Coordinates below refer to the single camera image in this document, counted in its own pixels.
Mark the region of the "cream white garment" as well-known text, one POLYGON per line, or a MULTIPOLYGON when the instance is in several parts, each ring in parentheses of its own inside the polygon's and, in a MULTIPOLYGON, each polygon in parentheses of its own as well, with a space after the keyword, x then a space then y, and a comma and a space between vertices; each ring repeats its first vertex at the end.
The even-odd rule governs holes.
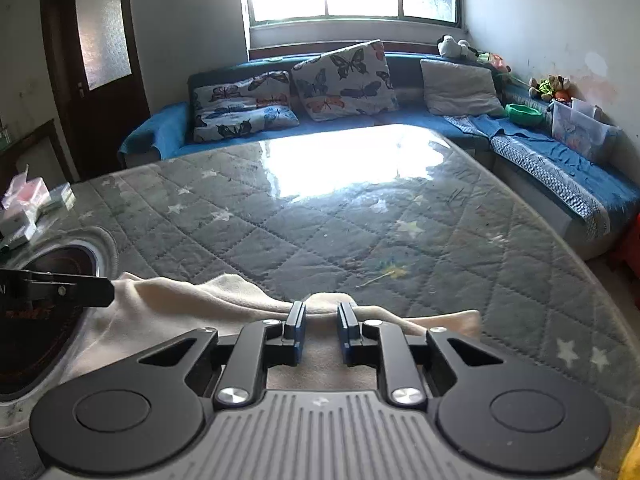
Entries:
MULTIPOLYGON (((62 376, 77 376, 132 356, 189 330, 213 327, 222 336, 239 333, 254 321, 286 318, 290 306, 269 297, 236 274, 221 274, 199 285, 169 278, 144 280, 125 273, 114 281, 115 299, 94 310, 79 336, 78 351, 62 376)), ((372 389, 371 367, 343 363, 336 328, 336 307, 349 300, 341 292, 316 292, 305 298, 306 334, 302 362, 273 367, 273 389, 372 389)))

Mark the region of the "pink tissue box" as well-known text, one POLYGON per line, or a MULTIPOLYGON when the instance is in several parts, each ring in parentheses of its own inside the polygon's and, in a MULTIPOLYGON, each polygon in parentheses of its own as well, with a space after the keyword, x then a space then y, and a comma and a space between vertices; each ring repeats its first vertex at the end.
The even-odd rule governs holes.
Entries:
POLYGON ((29 179, 29 167, 16 176, 1 201, 1 224, 4 226, 24 226, 35 223, 38 219, 40 208, 47 203, 50 192, 42 177, 29 179))

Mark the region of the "grey quilted star table cover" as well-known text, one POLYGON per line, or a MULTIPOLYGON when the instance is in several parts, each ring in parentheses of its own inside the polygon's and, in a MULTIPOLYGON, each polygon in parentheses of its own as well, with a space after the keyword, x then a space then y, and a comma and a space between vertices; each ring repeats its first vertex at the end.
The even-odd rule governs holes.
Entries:
POLYGON ((639 347, 584 260, 491 172, 404 125, 232 145, 74 187, 46 235, 101 228, 115 276, 236 274, 279 300, 344 292, 422 315, 477 310, 486 344, 590 387, 612 479, 639 425, 639 347))

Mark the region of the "flat butterfly print pillow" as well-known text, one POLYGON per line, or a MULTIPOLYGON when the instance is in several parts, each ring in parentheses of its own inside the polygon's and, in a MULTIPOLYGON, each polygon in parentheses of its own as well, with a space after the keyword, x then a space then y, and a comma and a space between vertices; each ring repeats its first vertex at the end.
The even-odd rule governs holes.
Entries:
POLYGON ((291 107, 290 76, 284 70, 196 88, 192 104, 195 143, 244 138, 299 125, 291 107))

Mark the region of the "upright butterfly print pillow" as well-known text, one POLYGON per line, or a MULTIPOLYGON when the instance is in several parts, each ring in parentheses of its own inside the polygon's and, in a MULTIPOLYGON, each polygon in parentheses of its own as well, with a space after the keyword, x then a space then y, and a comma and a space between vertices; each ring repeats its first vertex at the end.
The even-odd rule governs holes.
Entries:
POLYGON ((315 122, 399 110, 379 39, 300 62, 291 76, 300 102, 315 122))

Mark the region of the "grey cushion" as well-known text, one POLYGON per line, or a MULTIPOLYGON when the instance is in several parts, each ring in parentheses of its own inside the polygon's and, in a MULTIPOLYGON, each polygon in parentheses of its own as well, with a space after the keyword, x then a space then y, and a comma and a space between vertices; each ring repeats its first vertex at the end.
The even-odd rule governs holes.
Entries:
POLYGON ((506 116, 488 68, 435 61, 420 61, 424 101, 438 116, 506 116))

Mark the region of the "green plastic bowl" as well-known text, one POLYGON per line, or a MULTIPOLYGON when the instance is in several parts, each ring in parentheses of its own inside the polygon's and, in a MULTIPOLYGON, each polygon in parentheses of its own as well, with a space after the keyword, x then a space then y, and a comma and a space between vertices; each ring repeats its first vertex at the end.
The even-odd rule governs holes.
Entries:
POLYGON ((536 128, 544 122, 543 112, 523 104, 506 104, 506 116, 514 125, 525 128, 536 128))

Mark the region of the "dark wooden door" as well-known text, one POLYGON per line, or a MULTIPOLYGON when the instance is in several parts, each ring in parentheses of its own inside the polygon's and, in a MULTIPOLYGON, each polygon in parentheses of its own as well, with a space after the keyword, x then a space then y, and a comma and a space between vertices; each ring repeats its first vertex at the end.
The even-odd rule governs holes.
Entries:
POLYGON ((130 0, 40 0, 58 118, 81 181, 119 170, 118 150, 150 117, 130 0))

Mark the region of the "black and white plush toy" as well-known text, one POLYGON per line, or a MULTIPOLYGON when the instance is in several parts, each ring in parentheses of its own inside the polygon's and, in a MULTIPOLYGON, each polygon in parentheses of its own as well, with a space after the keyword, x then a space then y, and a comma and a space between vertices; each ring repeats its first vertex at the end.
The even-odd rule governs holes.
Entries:
POLYGON ((466 40, 455 40, 453 36, 445 35, 437 41, 438 53, 448 60, 476 61, 478 52, 466 40))

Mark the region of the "red plastic stool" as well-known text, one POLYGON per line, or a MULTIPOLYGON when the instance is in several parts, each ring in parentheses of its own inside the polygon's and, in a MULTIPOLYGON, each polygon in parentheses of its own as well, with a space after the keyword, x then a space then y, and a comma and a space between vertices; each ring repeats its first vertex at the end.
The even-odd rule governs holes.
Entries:
POLYGON ((618 260, 625 263, 640 278, 640 214, 630 222, 629 228, 620 240, 616 252, 618 260))

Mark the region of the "clear plastic storage box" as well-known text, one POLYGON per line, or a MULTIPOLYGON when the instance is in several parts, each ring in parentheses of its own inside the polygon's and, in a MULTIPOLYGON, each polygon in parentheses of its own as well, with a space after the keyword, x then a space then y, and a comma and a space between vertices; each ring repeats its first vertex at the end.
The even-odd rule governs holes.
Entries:
POLYGON ((610 159, 622 130, 582 114, 572 106, 552 102, 552 138, 597 165, 610 159))

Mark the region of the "colourful plush toy pile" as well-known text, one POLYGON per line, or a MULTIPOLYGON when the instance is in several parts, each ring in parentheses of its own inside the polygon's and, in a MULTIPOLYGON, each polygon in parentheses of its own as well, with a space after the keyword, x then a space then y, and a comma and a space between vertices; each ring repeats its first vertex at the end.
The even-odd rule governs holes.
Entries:
POLYGON ((528 83, 528 95, 532 99, 540 99, 544 102, 559 101, 570 104, 570 87, 572 83, 561 75, 549 75, 547 78, 537 80, 530 78, 528 83))

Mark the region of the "yellow cloth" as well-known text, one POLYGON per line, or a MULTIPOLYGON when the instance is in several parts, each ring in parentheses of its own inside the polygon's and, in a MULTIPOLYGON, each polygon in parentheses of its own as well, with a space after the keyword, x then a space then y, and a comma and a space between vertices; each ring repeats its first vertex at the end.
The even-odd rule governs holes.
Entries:
POLYGON ((618 480, 640 480, 640 427, 634 436, 634 442, 620 465, 618 480))

